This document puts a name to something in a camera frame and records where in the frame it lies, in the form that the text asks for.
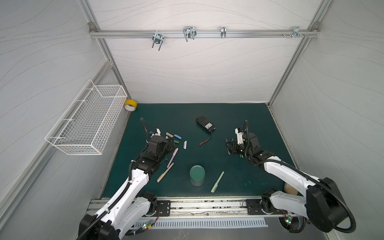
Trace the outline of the pink pen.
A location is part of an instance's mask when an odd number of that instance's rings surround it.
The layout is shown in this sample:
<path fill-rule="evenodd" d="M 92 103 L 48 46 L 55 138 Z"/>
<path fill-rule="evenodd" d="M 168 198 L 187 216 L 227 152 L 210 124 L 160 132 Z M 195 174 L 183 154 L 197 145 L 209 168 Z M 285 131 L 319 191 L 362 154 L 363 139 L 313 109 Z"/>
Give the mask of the pink pen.
<path fill-rule="evenodd" d="M 171 157 L 171 160 L 169 161 L 168 165 L 167 165 L 167 168 L 169 168 L 171 166 L 171 164 L 173 163 L 173 160 L 178 152 L 179 148 L 176 148 L 172 154 L 172 157 Z"/>

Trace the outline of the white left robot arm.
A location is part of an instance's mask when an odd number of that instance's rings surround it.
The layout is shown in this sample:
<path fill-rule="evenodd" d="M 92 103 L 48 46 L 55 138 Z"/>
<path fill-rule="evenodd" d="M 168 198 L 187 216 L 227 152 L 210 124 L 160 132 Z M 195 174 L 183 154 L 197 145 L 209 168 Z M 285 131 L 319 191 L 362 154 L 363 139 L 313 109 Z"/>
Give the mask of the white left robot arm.
<path fill-rule="evenodd" d="M 131 162 L 128 178 L 110 200 L 94 215 L 86 214 L 83 217 L 77 236 L 79 240 L 121 240 L 143 233 L 150 226 L 134 230 L 136 222 L 143 216 L 160 213 L 157 210 L 157 196 L 142 189 L 157 172 L 161 162 L 176 148 L 174 142 L 163 137 L 159 129 L 150 132 L 143 119 L 141 123 L 146 134 L 146 147 Z"/>

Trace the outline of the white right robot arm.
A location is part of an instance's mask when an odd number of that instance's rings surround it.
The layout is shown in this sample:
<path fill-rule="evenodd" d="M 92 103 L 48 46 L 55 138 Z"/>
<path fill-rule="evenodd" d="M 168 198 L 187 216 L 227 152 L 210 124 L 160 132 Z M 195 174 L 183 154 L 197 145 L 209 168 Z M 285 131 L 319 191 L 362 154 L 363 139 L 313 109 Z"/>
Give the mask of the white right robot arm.
<path fill-rule="evenodd" d="M 241 156 L 252 166 L 279 178 L 297 191 L 297 194 L 289 194 L 270 190 L 263 194 L 257 206 L 264 214 L 280 211 L 284 215 L 281 223 L 287 230 L 292 229 L 290 225 L 294 215 L 303 218 L 295 233 L 301 232 L 306 223 L 324 233 L 336 230 L 350 234 L 356 230 L 356 219 L 332 179 L 311 176 L 264 150 L 258 137 L 249 131 L 247 121 L 235 129 L 235 134 L 236 140 L 226 142 L 230 154 Z"/>

